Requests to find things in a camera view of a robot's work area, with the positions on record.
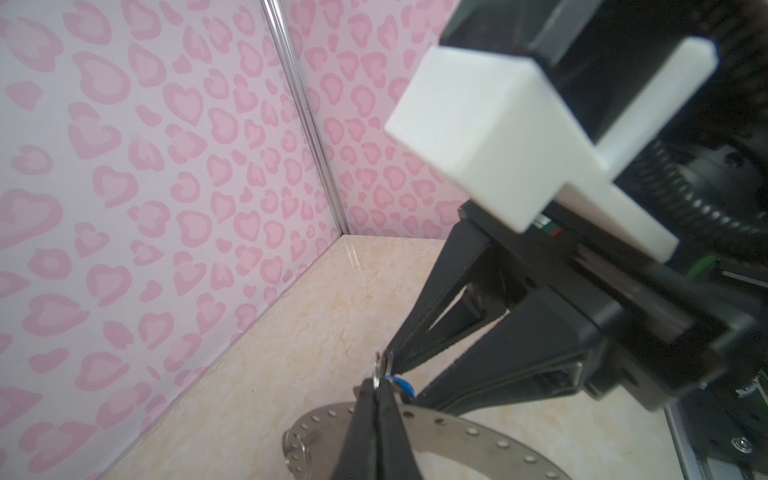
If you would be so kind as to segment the key with blue tag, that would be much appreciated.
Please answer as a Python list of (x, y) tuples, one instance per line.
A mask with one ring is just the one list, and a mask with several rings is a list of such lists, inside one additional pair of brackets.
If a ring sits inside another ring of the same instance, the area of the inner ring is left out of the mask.
[(372, 373), (372, 382), (375, 389), (378, 389), (384, 382), (390, 384), (395, 397), (401, 403), (411, 403), (415, 398), (413, 386), (403, 377), (395, 375), (392, 370), (393, 355), (377, 352)]

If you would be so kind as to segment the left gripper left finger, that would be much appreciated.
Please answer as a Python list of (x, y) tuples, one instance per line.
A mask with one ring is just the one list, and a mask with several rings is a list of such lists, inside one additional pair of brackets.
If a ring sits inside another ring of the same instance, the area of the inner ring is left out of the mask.
[(377, 399), (372, 379), (363, 381), (331, 479), (376, 479)]

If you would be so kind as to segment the metal perforated ring disc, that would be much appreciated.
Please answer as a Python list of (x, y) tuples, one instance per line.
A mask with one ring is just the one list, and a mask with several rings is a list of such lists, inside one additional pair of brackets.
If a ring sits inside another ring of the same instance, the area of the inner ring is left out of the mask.
[[(284, 462), (295, 479), (329, 479), (342, 451), (355, 404), (341, 402), (303, 414), (282, 435)], [(400, 408), (426, 479), (567, 479), (528, 445), (476, 422), (415, 406)]]

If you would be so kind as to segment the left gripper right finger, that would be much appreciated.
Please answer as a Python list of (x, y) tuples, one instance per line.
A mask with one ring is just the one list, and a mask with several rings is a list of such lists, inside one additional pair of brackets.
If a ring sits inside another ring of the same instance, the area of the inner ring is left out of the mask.
[(376, 390), (376, 447), (377, 479), (423, 479), (388, 380), (382, 380)]

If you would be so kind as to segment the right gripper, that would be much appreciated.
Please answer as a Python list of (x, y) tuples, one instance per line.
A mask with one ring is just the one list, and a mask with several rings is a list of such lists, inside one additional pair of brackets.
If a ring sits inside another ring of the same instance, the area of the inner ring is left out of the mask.
[(762, 360), (762, 306), (697, 284), (601, 231), (518, 234), (468, 202), (385, 349), (403, 374), (501, 318), (413, 400), (471, 411), (626, 388), (645, 408), (724, 382)]

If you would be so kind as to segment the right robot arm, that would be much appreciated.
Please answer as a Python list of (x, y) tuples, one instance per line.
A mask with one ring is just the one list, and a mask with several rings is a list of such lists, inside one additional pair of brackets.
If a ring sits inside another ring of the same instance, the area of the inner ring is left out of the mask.
[(386, 132), (467, 194), (374, 378), (460, 415), (767, 362), (767, 5), (463, 1)]

